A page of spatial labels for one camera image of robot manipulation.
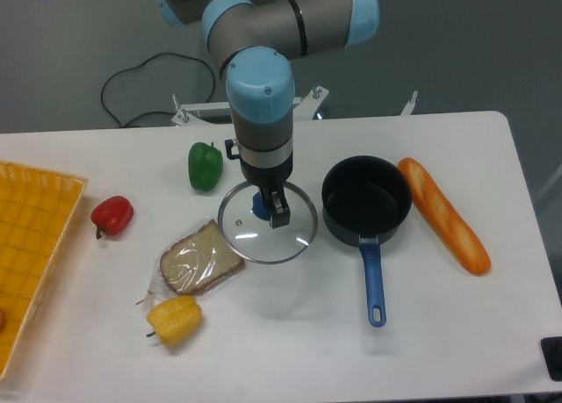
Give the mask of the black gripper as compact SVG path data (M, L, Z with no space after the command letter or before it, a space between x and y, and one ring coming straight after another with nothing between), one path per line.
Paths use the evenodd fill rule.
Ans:
M284 184L292 169L292 159L272 168L258 168L241 160L241 172L248 182L259 189L264 209L269 216L270 227L273 229L290 224L291 210L285 197Z

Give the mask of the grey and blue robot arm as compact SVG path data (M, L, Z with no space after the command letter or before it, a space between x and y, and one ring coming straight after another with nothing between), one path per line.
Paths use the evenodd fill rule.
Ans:
M290 62L370 39L378 0L157 0L171 24L200 22L227 93L233 145L274 228L289 224L295 82Z

